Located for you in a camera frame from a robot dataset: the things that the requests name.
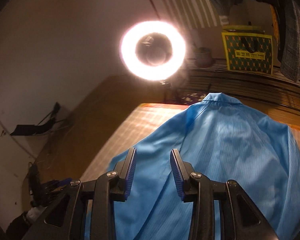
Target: blue shirt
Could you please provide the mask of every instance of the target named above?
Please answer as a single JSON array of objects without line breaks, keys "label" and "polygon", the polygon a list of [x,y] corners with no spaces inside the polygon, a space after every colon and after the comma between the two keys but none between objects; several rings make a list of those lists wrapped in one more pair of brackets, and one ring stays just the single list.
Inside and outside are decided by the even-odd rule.
[{"label": "blue shirt", "polygon": [[[117,239],[188,239],[192,203],[177,195],[170,151],[211,180],[236,180],[281,240],[300,230],[300,150],[286,124],[210,93],[138,142],[131,194],[115,202]],[[127,151],[114,157],[109,170]],[[216,239],[220,216],[215,201]]]}]

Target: striped cloth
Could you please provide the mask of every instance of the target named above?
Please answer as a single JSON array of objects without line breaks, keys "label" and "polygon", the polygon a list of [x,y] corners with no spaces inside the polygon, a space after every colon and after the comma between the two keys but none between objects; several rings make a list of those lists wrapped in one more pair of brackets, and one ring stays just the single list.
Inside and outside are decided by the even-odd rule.
[{"label": "striped cloth", "polygon": [[153,0],[160,17],[179,28],[198,29],[220,26],[220,19],[209,0]]}]

